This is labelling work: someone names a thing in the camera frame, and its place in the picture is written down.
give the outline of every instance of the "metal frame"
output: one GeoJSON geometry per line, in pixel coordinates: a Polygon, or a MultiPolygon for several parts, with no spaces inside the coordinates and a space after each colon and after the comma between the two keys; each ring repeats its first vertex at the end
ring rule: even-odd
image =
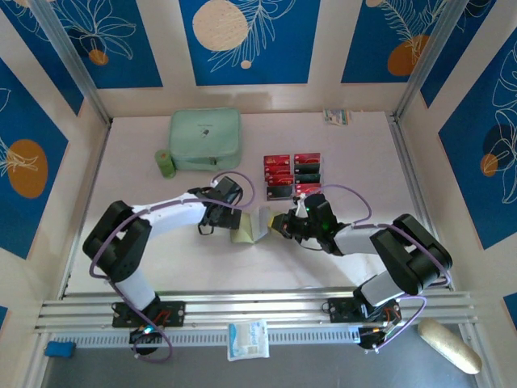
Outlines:
{"type": "MultiPolygon", "coordinates": [[[[225,330],[228,323],[266,319],[270,328],[372,327],[372,323],[330,323],[322,305],[330,297],[352,297],[351,288],[243,291],[236,293],[166,293],[163,301],[185,301],[184,327],[175,330],[225,330]]],[[[442,323],[477,322],[475,301],[469,293],[451,293],[446,289],[429,290],[427,308],[420,318],[437,318],[442,323]]],[[[120,299],[111,295],[72,296],[62,301],[44,302],[36,332],[77,331],[117,332],[111,327],[111,304],[120,299]]],[[[401,301],[404,318],[413,315],[420,301],[401,301]]]]}
{"type": "MultiPolygon", "coordinates": [[[[95,85],[64,28],[53,13],[52,7],[45,0],[29,1],[36,20],[40,23],[79,89],[90,100],[101,120],[109,123],[111,118],[99,98],[95,85]]],[[[418,176],[398,123],[422,87],[468,1],[449,2],[408,81],[397,110],[393,114],[388,114],[393,141],[401,160],[417,216],[435,237],[438,237],[436,229],[427,212],[418,176]]],[[[90,177],[92,184],[86,200],[86,208],[90,203],[91,191],[108,136],[109,132],[104,141],[95,173],[90,177]]],[[[75,339],[79,342],[80,347],[109,348],[128,345],[123,340],[127,337],[128,329],[111,327],[111,304],[120,301],[117,296],[114,294],[64,296],[73,256],[78,248],[78,234],[69,254],[65,275],[61,282],[59,298],[62,300],[43,303],[35,334],[31,338],[33,347],[31,367],[19,386],[40,386],[48,360],[47,357],[43,357],[43,351],[49,340],[75,339]]],[[[468,292],[452,292],[449,289],[432,289],[426,291],[425,295],[428,297],[428,305],[419,318],[432,317],[441,323],[459,324],[464,340],[469,342],[480,354],[485,365],[482,373],[477,377],[478,385],[490,388],[499,386],[497,367],[490,364],[490,354],[487,353],[486,346],[483,346],[484,335],[482,329],[477,325],[475,299],[471,298],[468,292]]],[[[258,318],[268,321],[268,327],[275,340],[282,344],[356,342],[354,333],[357,328],[368,325],[330,323],[329,315],[322,311],[322,304],[329,297],[351,297],[351,289],[169,293],[161,296],[165,301],[182,300],[187,302],[185,326],[166,330],[175,346],[221,346],[221,341],[225,341],[225,337],[217,336],[225,333],[228,323],[258,318]],[[349,336],[339,337],[339,333],[349,333],[349,336]]],[[[419,302],[417,301],[403,301],[401,303],[403,318],[409,318],[418,307],[419,302]]]]}
{"type": "Polygon", "coordinates": [[[46,0],[28,1],[36,21],[48,37],[48,41],[63,62],[63,65],[65,65],[82,95],[90,101],[91,107],[99,119],[105,124],[110,124],[111,117],[108,115],[103,101],[97,93],[97,88],[91,79],[90,73],[88,73],[84,63],[82,63],[78,52],[75,50],[52,6],[46,0]]]}
{"type": "Polygon", "coordinates": [[[397,105],[397,109],[395,109],[393,115],[396,122],[402,118],[414,97],[420,92],[423,83],[426,81],[427,76],[435,65],[438,56],[442,52],[443,47],[447,43],[449,36],[452,34],[456,23],[458,23],[458,19],[463,14],[468,3],[469,0],[450,1],[443,10],[438,22],[436,22],[435,28],[431,33],[431,37],[429,38],[426,47],[422,51],[422,54],[414,67],[413,73],[410,75],[407,88],[404,90],[404,94],[397,105]]]}

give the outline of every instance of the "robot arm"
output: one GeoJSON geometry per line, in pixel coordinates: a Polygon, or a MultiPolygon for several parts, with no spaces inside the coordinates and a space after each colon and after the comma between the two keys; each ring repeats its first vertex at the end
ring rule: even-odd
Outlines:
{"type": "Polygon", "coordinates": [[[201,232],[204,226],[238,229],[241,210],[230,209],[224,205],[203,202],[203,199],[218,200],[232,204],[242,197],[242,188],[232,179],[224,177],[215,187],[194,188],[174,198],[180,205],[165,206],[173,200],[152,205],[126,205],[119,200],[109,206],[82,247],[91,258],[97,255],[110,233],[124,220],[141,210],[156,209],[131,221],[121,234],[117,234],[101,254],[99,266],[116,288],[140,311],[149,318],[159,313],[159,298],[138,268],[147,242],[175,228],[197,225],[201,232]]]}
{"type": "MultiPolygon", "coordinates": [[[[138,268],[145,245],[159,234],[187,225],[197,225],[201,234],[204,234],[201,228],[205,226],[211,227],[212,231],[214,227],[236,230],[241,211],[231,209],[229,205],[235,205],[241,198],[242,188],[224,177],[214,187],[194,188],[175,198],[176,201],[133,207],[117,201],[110,205],[84,242],[83,251],[92,260],[97,260],[95,264],[128,302],[127,305],[113,305],[114,327],[140,327],[145,322],[157,322],[163,314],[179,316],[176,326],[182,326],[184,303],[161,302],[138,268]],[[128,224],[109,241],[123,222],[128,224]],[[181,307],[174,312],[175,303],[181,307]]],[[[394,220],[392,225],[356,226],[338,222],[322,194],[295,200],[298,200],[297,209],[276,216],[271,225],[273,230],[298,243],[315,238],[322,250],[331,255],[378,254],[387,268],[386,272],[360,285],[353,297],[329,300],[331,322],[380,323],[385,319],[383,310],[386,307],[397,308],[395,298],[404,293],[421,293],[439,277],[438,268],[447,271],[452,266],[447,251],[408,214],[394,220]]],[[[163,326],[169,325],[167,319],[163,319],[163,326]]],[[[146,334],[141,329],[133,333],[135,341],[146,334]]],[[[385,333],[381,333],[370,342],[362,337],[360,346],[371,347],[384,337],[385,333]]]]}
{"type": "Polygon", "coordinates": [[[421,293],[440,275],[424,252],[395,230],[401,230],[428,250],[445,271],[452,266],[448,252],[409,214],[401,215],[385,228],[361,227],[338,222],[323,194],[302,197],[297,204],[297,209],[276,216],[272,229],[298,243],[315,238],[323,251],[331,255],[367,253],[382,259],[387,271],[360,285],[354,292],[355,300],[345,308],[360,312],[365,319],[404,293],[421,293]]]}

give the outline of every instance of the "blue block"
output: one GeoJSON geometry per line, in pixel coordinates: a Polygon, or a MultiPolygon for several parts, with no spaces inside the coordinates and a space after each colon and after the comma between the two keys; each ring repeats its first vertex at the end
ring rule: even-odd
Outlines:
{"type": "Polygon", "coordinates": [[[70,358],[74,353],[74,342],[57,342],[50,341],[45,349],[45,356],[47,357],[63,357],[70,358]]]}

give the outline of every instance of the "small white item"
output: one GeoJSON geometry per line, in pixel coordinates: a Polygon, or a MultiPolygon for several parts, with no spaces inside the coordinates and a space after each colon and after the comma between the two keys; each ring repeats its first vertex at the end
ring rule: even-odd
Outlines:
{"type": "Polygon", "coordinates": [[[269,338],[265,320],[230,323],[228,334],[228,361],[269,358],[269,338]]]}
{"type": "Polygon", "coordinates": [[[344,109],[323,109],[323,118],[327,124],[348,125],[350,117],[344,109]]]}

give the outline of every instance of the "aluminum rail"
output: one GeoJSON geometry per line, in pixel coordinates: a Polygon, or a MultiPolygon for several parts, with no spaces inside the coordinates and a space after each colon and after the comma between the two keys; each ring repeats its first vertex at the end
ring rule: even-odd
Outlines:
{"type": "MultiPolygon", "coordinates": [[[[477,322],[474,300],[469,293],[446,289],[425,293],[427,308],[420,318],[432,317],[442,323],[477,322]]],[[[271,328],[372,327],[372,323],[330,323],[322,305],[330,297],[352,297],[350,289],[304,289],[298,291],[242,293],[176,293],[160,296],[163,301],[185,301],[184,326],[168,330],[222,330],[229,323],[266,319],[271,328]]],[[[66,297],[44,302],[36,332],[127,331],[111,327],[113,296],[66,297]]],[[[403,322],[419,308],[420,301],[401,301],[403,322]]]]}

